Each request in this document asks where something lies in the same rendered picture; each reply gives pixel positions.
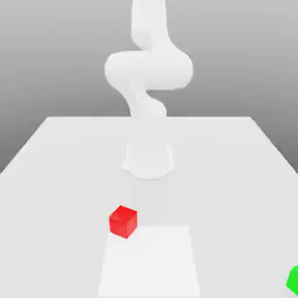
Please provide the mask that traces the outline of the small green cube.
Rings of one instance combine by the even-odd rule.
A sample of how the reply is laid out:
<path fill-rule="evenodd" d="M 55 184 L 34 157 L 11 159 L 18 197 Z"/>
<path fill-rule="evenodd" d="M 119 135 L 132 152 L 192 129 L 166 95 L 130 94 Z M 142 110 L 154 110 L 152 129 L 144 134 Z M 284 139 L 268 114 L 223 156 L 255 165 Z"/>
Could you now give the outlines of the small green cube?
<path fill-rule="evenodd" d="M 290 270 L 286 287 L 298 296 L 298 265 Z"/>

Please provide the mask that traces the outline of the small red cube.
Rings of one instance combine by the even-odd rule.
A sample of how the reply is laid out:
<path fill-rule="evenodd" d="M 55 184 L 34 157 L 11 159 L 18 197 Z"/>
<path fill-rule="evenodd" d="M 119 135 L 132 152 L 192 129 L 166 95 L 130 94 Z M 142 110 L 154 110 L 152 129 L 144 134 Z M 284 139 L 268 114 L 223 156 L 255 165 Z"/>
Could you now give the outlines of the small red cube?
<path fill-rule="evenodd" d="M 110 232 L 125 239 L 137 229 L 137 225 L 137 211 L 122 205 L 109 216 Z"/>

